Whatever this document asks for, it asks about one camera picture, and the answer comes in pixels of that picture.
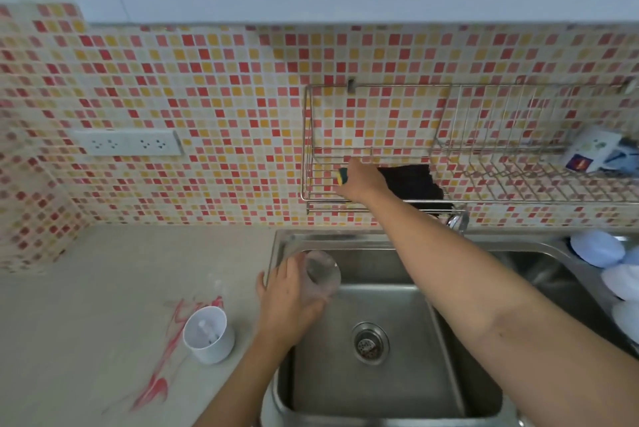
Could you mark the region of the blue white packet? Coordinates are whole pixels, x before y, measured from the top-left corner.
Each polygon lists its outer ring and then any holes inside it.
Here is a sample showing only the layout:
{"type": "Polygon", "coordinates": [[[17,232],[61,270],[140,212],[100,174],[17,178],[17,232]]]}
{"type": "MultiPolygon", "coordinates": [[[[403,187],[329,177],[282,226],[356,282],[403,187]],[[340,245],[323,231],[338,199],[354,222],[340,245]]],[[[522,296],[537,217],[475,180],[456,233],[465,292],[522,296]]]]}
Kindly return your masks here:
{"type": "Polygon", "coordinates": [[[639,178],[639,140],[623,137],[600,166],[606,173],[639,178]]]}

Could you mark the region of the metal sink drain strainer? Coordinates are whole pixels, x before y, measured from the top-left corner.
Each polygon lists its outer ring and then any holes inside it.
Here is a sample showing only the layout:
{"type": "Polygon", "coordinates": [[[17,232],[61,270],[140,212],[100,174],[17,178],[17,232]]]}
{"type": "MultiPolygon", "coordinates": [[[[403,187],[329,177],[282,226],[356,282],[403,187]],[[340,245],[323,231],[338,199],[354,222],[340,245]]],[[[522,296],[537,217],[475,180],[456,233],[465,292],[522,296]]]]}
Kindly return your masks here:
{"type": "Polygon", "coordinates": [[[355,357],[369,366],[382,365],[390,353],[386,332],[371,322],[357,324],[352,330],[351,342],[355,357]]]}

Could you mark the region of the person's left forearm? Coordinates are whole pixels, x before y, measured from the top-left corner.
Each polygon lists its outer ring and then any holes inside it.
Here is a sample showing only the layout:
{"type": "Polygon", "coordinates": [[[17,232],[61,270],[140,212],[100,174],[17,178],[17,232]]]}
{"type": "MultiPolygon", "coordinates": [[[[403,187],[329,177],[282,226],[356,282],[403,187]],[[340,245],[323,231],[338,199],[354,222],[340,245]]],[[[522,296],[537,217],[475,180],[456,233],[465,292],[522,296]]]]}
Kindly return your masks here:
{"type": "Polygon", "coordinates": [[[256,334],[192,427],[252,427],[260,417],[263,397],[276,370],[300,339],[301,334],[256,334]]]}

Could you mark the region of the white wall power outlet strip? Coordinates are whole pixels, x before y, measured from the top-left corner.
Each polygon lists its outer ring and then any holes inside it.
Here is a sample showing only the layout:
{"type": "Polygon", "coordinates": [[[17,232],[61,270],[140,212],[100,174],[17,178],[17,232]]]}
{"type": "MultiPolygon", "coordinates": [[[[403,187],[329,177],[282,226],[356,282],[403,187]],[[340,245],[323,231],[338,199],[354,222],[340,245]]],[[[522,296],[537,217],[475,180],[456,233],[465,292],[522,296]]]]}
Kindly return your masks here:
{"type": "Polygon", "coordinates": [[[170,129],[86,129],[70,132],[74,142],[89,156],[182,156],[176,133],[170,129]]]}

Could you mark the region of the person's right hand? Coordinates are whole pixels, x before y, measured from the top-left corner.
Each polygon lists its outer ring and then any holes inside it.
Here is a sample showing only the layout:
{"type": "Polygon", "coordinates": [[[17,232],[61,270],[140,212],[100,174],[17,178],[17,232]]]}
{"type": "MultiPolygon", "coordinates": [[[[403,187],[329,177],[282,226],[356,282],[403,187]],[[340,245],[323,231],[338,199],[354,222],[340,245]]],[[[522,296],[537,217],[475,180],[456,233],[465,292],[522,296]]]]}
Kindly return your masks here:
{"type": "Polygon", "coordinates": [[[352,157],[345,170],[346,181],[340,182],[334,188],[340,197],[368,207],[377,199],[391,195],[387,182],[375,166],[364,164],[352,157]]]}

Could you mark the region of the person's right forearm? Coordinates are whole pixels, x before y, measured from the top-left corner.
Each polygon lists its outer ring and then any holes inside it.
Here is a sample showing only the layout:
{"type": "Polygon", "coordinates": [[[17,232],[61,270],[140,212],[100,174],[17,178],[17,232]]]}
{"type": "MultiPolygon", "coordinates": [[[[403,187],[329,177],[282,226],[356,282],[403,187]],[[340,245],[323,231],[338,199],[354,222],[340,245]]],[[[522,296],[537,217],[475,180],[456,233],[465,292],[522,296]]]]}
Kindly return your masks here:
{"type": "Polygon", "coordinates": [[[466,238],[368,189],[414,283],[535,427],[639,427],[639,360],[466,238]]]}

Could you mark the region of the person's left hand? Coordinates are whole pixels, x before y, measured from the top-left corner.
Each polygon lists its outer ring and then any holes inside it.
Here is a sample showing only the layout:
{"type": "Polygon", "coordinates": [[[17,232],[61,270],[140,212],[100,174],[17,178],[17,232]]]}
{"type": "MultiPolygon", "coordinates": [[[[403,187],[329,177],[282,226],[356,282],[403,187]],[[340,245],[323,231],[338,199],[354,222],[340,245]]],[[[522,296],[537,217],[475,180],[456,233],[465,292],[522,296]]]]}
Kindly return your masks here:
{"type": "Polygon", "coordinates": [[[260,302],[257,336],[269,347],[286,354],[321,317],[327,301],[308,298],[302,293],[303,263],[307,254],[291,255],[265,278],[261,271],[256,280],[260,302]]]}

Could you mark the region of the white plastic cup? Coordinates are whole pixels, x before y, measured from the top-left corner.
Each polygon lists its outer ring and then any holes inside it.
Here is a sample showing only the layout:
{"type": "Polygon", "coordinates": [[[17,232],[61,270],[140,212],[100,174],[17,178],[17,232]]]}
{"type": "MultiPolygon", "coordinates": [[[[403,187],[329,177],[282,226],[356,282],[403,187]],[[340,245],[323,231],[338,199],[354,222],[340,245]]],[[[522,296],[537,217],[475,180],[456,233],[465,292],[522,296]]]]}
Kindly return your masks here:
{"type": "Polygon", "coordinates": [[[219,364],[235,346],[235,330],[223,309],[206,306],[187,320],[182,338],[193,356],[204,365],[219,364]]]}

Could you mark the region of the clear drinking glass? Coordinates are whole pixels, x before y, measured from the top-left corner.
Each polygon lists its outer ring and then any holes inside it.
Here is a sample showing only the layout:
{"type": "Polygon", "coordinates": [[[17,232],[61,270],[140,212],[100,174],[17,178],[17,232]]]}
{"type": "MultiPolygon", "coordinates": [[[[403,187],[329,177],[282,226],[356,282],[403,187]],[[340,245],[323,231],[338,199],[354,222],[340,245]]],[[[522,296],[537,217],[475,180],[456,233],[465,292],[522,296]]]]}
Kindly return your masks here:
{"type": "Polygon", "coordinates": [[[300,299],[307,306],[315,301],[330,302],[341,284],[340,268],[323,250],[301,251],[300,299]]]}

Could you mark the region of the black cloth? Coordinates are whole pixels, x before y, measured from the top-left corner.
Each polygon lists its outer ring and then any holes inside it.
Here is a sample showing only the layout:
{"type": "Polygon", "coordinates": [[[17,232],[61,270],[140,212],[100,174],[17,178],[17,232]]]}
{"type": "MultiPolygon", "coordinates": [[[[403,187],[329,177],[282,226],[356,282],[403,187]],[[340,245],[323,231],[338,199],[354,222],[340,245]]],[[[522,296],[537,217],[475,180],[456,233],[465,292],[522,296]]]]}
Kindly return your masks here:
{"type": "Polygon", "coordinates": [[[438,215],[453,209],[444,202],[443,189],[434,181],[429,165],[379,167],[388,189],[399,199],[419,211],[438,215]]]}

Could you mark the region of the white packet with red label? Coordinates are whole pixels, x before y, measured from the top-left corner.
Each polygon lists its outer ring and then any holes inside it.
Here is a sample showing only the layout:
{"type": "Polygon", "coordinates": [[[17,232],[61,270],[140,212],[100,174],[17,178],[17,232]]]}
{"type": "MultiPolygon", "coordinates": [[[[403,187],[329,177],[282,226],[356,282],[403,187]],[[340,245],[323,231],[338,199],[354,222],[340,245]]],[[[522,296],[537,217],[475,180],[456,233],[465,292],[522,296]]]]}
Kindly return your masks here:
{"type": "Polygon", "coordinates": [[[589,125],[579,131],[558,163],[571,172],[596,172],[612,155],[621,139],[619,132],[589,125]]]}

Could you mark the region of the chrome faucet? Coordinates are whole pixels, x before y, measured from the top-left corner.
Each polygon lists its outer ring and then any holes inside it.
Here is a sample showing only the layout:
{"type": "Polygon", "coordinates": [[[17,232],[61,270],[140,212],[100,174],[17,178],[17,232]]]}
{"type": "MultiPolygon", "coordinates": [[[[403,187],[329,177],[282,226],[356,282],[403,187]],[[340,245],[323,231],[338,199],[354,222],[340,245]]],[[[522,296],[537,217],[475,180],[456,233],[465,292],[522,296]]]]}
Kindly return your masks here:
{"type": "Polygon", "coordinates": [[[462,209],[452,210],[444,221],[446,227],[456,231],[459,235],[465,235],[469,223],[470,213],[462,209]]]}

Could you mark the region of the stainless steel sink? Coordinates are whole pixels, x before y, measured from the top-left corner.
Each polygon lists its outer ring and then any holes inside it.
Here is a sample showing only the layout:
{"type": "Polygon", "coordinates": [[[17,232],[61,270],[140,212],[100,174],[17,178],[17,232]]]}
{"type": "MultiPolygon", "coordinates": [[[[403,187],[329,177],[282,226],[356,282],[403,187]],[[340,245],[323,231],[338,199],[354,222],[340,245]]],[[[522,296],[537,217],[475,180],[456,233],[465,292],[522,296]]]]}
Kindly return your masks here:
{"type": "Polygon", "coordinates": [[[386,235],[281,230],[269,268],[309,250],[333,256],[341,284],[274,377],[283,427],[533,427],[418,291],[386,235]],[[388,336],[382,365],[355,357],[361,322],[388,336]]]}

